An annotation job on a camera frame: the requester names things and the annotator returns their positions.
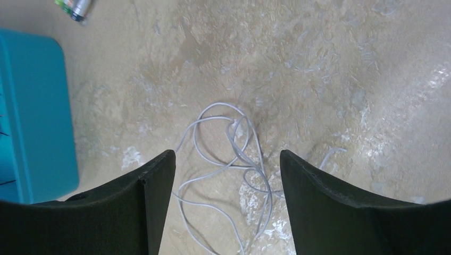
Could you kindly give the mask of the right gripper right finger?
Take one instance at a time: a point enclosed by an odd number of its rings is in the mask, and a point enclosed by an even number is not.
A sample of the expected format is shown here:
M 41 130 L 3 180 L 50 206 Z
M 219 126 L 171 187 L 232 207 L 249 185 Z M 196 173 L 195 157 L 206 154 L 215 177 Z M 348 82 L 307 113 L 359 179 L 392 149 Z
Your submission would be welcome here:
M 450 201 L 384 197 L 328 174 L 290 150 L 280 170 L 298 254 L 450 254 Z

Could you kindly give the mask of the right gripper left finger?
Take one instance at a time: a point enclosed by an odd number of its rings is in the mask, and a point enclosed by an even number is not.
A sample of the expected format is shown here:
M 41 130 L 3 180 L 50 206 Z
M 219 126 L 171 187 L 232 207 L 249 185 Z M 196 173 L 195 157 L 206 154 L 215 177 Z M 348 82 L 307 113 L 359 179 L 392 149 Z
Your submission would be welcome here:
M 66 201 L 3 201 L 1 254 L 158 254 L 175 172 L 166 150 Z

